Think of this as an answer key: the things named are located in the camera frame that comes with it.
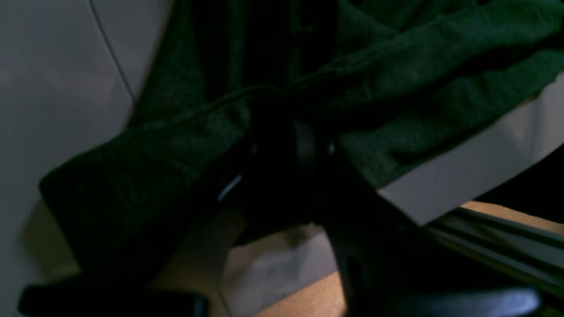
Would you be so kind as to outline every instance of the dark green fabric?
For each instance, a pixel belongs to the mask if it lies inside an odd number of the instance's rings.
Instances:
[[[79,264],[94,269],[167,201],[201,190],[195,182],[213,174],[212,162],[281,113],[333,135],[381,187],[486,127],[564,67],[558,0],[358,2],[338,2],[333,60],[299,76],[304,52],[292,34],[305,41],[298,35],[307,29],[299,1],[176,1],[130,128],[41,182]],[[227,176],[208,183],[221,188],[236,167],[226,164]],[[196,203],[182,210],[198,211]]]

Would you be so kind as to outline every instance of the green sweater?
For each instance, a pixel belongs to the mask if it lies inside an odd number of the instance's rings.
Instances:
[[[564,67],[558,0],[356,2],[176,1],[128,129],[41,182],[82,268],[172,200],[209,211],[207,193],[239,172],[239,144],[281,114],[329,133],[379,188]]]

